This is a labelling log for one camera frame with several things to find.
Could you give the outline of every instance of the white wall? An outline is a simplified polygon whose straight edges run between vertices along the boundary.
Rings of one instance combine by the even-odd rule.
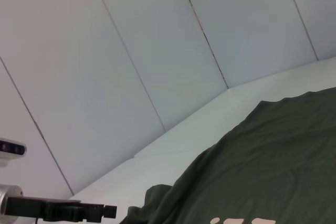
[[[164,133],[101,0],[0,6],[1,56],[75,193]]]
[[[188,0],[104,0],[166,130],[226,90]]]
[[[336,0],[295,0],[319,59],[336,56]]]
[[[61,172],[0,61],[0,136],[27,145],[24,158],[0,167],[0,184],[17,185],[28,197],[68,199],[72,196]],[[19,218],[16,224],[34,220]]]
[[[191,0],[229,87],[316,61],[293,0]]]

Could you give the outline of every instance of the camera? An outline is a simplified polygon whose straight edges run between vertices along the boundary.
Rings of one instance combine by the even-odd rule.
[[[0,159],[24,157],[26,152],[25,144],[0,137]]]

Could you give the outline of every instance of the dark green fabric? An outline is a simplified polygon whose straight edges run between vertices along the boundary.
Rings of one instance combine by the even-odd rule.
[[[173,187],[156,189],[123,223],[335,222],[336,89],[260,102]]]

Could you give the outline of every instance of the white floor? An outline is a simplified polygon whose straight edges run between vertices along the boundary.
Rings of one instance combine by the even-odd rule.
[[[129,206],[142,206],[147,189],[173,185],[203,150],[233,129],[261,101],[279,101],[336,86],[336,58],[278,73],[225,91],[189,118],[112,170],[73,199],[118,206],[119,223]]]

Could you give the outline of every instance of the panel seam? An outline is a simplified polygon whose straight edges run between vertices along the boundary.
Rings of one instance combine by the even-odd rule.
[[[121,40],[121,42],[122,42],[122,44],[123,44],[123,47],[124,47],[124,49],[125,49],[125,51],[126,51],[128,57],[129,57],[129,59],[130,59],[132,65],[133,65],[133,67],[134,67],[134,69],[135,69],[135,71],[136,71],[136,73],[137,73],[137,75],[138,75],[140,81],[141,81],[141,84],[142,84],[143,88],[145,89],[145,92],[146,92],[146,94],[147,94],[147,96],[148,96],[148,98],[149,98],[149,100],[150,100],[150,102],[151,102],[151,104],[152,104],[152,106],[153,106],[153,108],[154,108],[154,111],[155,111],[156,115],[158,116],[158,118],[159,118],[159,120],[160,120],[160,123],[161,123],[161,125],[162,125],[162,127],[163,127],[164,132],[167,132],[167,130],[165,129],[165,127],[164,127],[164,125],[163,125],[163,123],[162,123],[162,120],[161,120],[161,118],[160,118],[160,116],[159,116],[159,114],[158,114],[158,112],[157,112],[157,110],[156,110],[156,108],[155,108],[155,106],[154,106],[154,103],[153,103],[153,101],[152,101],[152,99],[151,99],[151,97],[150,97],[150,95],[149,95],[149,93],[148,93],[148,90],[147,90],[146,86],[144,85],[144,83],[143,83],[143,81],[142,81],[142,79],[141,79],[141,77],[140,77],[140,74],[139,74],[139,72],[138,72],[138,70],[137,70],[137,68],[136,68],[136,66],[135,66],[135,64],[134,64],[134,62],[133,62],[133,60],[132,60],[132,58],[131,58],[131,55],[130,55],[130,53],[129,53],[127,47],[126,47],[126,44],[125,44],[124,40],[122,39],[121,34],[120,34],[120,32],[119,32],[119,30],[118,30],[118,28],[117,28],[117,26],[116,26],[116,24],[115,24],[115,22],[114,22],[114,20],[113,20],[113,18],[112,18],[112,15],[111,15],[111,13],[110,13],[110,11],[109,11],[109,9],[108,9],[106,3],[105,3],[105,0],[101,0],[101,1],[103,2],[103,5],[104,5],[104,7],[105,7],[105,9],[106,9],[106,11],[107,11],[109,17],[110,17],[110,20],[112,21],[112,24],[113,24],[114,28],[115,28],[116,31],[117,31],[117,34],[118,34],[118,36],[119,36],[119,38],[120,38],[120,40]]]
[[[53,153],[52,153],[52,151],[51,151],[51,149],[50,149],[50,147],[49,147],[47,141],[45,140],[45,138],[44,138],[44,136],[43,136],[43,133],[42,133],[40,127],[38,126],[37,122],[35,121],[35,119],[34,119],[32,113],[30,112],[30,110],[29,110],[29,108],[28,108],[28,106],[27,106],[25,100],[23,99],[23,97],[22,97],[20,91],[18,90],[18,88],[17,88],[17,86],[16,86],[16,84],[15,84],[15,82],[14,82],[14,80],[13,80],[11,74],[9,73],[8,68],[6,67],[5,62],[3,61],[3,59],[2,59],[1,56],[0,56],[0,61],[1,61],[1,63],[3,64],[3,66],[4,66],[4,68],[5,68],[6,72],[7,72],[7,74],[8,74],[8,76],[9,76],[9,78],[11,79],[12,84],[14,85],[14,87],[15,87],[17,93],[19,94],[19,96],[20,96],[20,98],[21,98],[21,100],[22,100],[22,103],[23,103],[24,106],[26,107],[26,109],[27,109],[27,111],[28,111],[28,113],[29,113],[29,115],[30,115],[30,118],[31,118],[32,121],[34,122],[35,127],[37,128],[37,130],[38,130],[40,136],[42,137],[42,139],[43,139],[45,145],[47,146],[47,148],[48,148],[48,150],[49,150],[49,152],[50,152],[52,158],[54,159],[54,161],[55,161],[55,163],[56,163],[56,165],[57,165],[59,171],[61,172],[63,179],[65,180],[66,184],[68,185],[70,192],[72,193],[72,195],[75,195],[75,194],[74,194],[74,191],[72,191],[72,188],[70,187],[70,184],[69,184],[68,180],[66,179],[66,177],[65,177],[65,175],[64,175],[64,173],[63,173],[61,167],[59,166],[59,164],[58,164],[58,162],[57,162],[55,156],[53,155]]]
[[[309,36],[308,30],[307,30],[307,28],[306,28],[306,25],[305,25],[305,23],[304,23],[304,21],[303,21],[303,18],[302,18],[302,16],[301,16],[301,13],[300,13],[299,7],[298,7],[298,5],[297,5],[296,1],[295,1],[295,0],[293,0],[293,1],[294,1],[294,4],[295,4],[295,7],[296,7],[296,10],[298,11],[299,17],[300,17],[300,19],[301,19],[301,22],[302,22],[302,24],[303,24],[303,27],[305,28],[304,30],[306,31],[306,34],[307,34],[307,37],[308,37],[309,43],[310,43],[310,45],[311,45],[311,48],[313,49],[313,52],[314,52],[314,54],[315,54],[315,58],[316,58],[316,60],[317,60],[317,61],[319,61],[319,58],[317,57],[317,53],[316,53],[316,51],[315,51],[315,48],[314,48],[314,46],[313,46],[313,43],[312,43],[312,41],[311,41],[311,39],[310,39],[310,36]]]
[[[217,59],[216,59],[216,57],[215,57],[215,54],[214,54],[214,52],[213,52],[213,50],[212,50],[212,48],[211,48],[211,46],[210,46],[209,40],[208,40],[208,38],[207,38],[206,35],[205,35],[205,32],[204,32],[203,27],[202,27],[202,25],[201,25],[201,22],[200,22],[200,20],[199,20],[199,18],[198,18],[198,15],[196,14],[195,8],[194,8],[193,4],[191,3],[191,0],[189,0],[189,3],[190,3],[190,5],[191,5],[191,8],[193,9],[193,12],[194,12],[194,14],[195,14],[195,17],[196,17],[196,19],[197,19],[197,22],[198,22],[198,24],[199,24],[201,30],[202,30],[202,33],[203,33],[203,35],[204,35],[204,38],[205,38],[206,42],[208,43],[209,49],[210,49],[210,51],[211,51],[211,53],[212,53],[212,56],[213,56],[214,59],[215,59],[215,62],[216,62],[217,67],[218,67],[218,69],[219,69],[219,71],[220,71],[220,74],[221,74],[222,77],[223,77],[223,80],[224,80],[224,82],[225,82],[225,85],[226,85],[227,89],[229,89],[229,86],[227,85],[227,82],[226,82],[226,80],[225,80],[225,78],[224,78],[224,75],[223,75],[223,73],[222,73],[222,70],[221,70],[221,68],[219,67],[218,61],[217,61]]]

